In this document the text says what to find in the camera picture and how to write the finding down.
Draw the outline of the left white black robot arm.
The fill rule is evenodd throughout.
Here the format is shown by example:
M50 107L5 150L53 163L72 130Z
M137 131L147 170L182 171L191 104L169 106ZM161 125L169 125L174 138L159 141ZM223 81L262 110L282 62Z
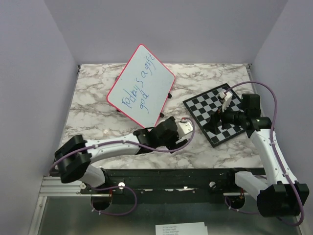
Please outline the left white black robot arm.
M81 181L97 193L104 193L109 186L104 171L93 166L95 162L124 155L140 155L153 151L176 152L187 144L183 137L193 132L190 122L177 122L169 117L156 127L135 130L126 136L105 141L86 140L75 135L54 154L63 184Z

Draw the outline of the pink framed whiteboard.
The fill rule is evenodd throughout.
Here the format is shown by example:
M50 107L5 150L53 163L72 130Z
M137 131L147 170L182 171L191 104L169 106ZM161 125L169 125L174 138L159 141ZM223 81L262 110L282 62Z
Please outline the pink framed whiteboard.
M140 44L106 99L141 127L155 127L175 79L175 75Z

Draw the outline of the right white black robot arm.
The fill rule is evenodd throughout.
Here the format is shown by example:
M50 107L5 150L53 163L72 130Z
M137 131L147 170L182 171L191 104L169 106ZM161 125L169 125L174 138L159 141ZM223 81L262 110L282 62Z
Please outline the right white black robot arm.
M271 119L261 116L259 95L243 94L240 111L233 111L229 106L231 92L220 92L219 100L222 106L209 113L210 119L204 129L217 134L219 123L222 127L232 124L243 128L259 152L267 179L264 183L249 171L238 171L225 179L225 187L231 192L244 189L256 200L258 211L263 217L301 215L309 188L299 183L280 156L281 150Z

